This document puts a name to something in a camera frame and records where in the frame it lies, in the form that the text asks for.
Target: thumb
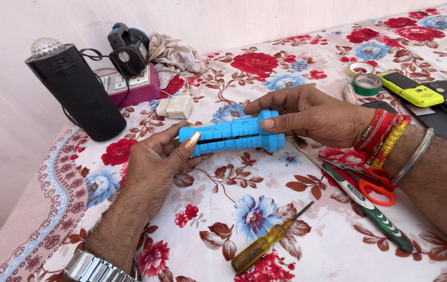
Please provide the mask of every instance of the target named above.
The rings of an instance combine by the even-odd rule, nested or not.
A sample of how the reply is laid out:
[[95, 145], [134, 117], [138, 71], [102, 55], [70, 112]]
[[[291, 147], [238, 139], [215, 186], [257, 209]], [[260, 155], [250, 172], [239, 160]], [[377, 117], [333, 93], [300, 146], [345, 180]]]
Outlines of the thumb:
[[184, 142], [182, 142], [166, 159], [166, 164], [170, 168], [179, 169], [192, 155], [197, 145], [197, 141], [201, 138], [201, 131], [196, 131], [194, 134]]
[[311, 113], [311, 108], [295, 113], [287, 113], [279, 116], [264, 119], [259, 122], [261, 128], [268, 132], [283, 133], [292, 130], [306, 129], [313, 125], [315, 115]]

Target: fingernail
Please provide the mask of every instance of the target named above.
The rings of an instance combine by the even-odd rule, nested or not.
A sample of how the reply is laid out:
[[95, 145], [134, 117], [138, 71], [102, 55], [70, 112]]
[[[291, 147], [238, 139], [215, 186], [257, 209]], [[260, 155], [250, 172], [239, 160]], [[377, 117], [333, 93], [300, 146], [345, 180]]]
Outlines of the fingernail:
[[261, 128], [265, 130], [269, 130], [274, 128], [274, 120], [273, 119], [264, 119], [258, 123]]
[[194, 132], [194, 134], [185, 142], [185, 148], [188, 151], [192, 150], [196, 146], [197, 141], [199, 141], [199, 138], [201, 138], [201, 131]]

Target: green pvc tape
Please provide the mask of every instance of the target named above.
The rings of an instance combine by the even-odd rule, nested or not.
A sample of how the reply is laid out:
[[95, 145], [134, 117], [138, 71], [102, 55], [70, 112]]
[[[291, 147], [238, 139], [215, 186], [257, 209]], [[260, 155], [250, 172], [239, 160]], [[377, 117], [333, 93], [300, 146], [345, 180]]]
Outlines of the green pvc tape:
[[361, 96], [375, 96], [383, 86], [383, 81], [375, 74], [360, 74], [354, 77], [352, 87]]

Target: hand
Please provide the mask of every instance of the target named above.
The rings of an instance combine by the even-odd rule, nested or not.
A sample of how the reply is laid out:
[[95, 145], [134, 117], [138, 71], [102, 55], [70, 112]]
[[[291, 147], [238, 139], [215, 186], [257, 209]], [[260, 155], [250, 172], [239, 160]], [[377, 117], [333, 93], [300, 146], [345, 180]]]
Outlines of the hand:
[[269, 92], [249, 103], [244, 112], [255, 114], [265, 109], [280, 114], [260, 122], [265, 131], [300, 135], [335, 148], [356, 145], [375, 115], [375, 109], [342, 102], [312, 85]]
[[174, 139], [180, 128], [188, 125], [187, 121], [182, 121], [131, 147], [128, 173], [120, 195], [127, 193], [128, 197], [137, 197], [139, 206], [146, 209], [142, 212], [148, 213], [150, 219], [161, 208], [173, 177], [202, 160], [202, 157], [189, 158], [201, 137], [199, 131], [183, 143]]

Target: yellow mobile phone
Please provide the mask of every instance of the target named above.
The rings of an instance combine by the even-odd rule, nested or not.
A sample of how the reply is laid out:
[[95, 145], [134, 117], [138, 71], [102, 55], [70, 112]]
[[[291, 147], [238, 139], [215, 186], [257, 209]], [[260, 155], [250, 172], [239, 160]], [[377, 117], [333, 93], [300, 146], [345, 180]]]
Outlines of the yellow mobile phone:
[[397, 71], [386, 71], [378, 76], [383, 80], [383, 86], [417, 107], [430, 107], [445, 101], [441, 94]]

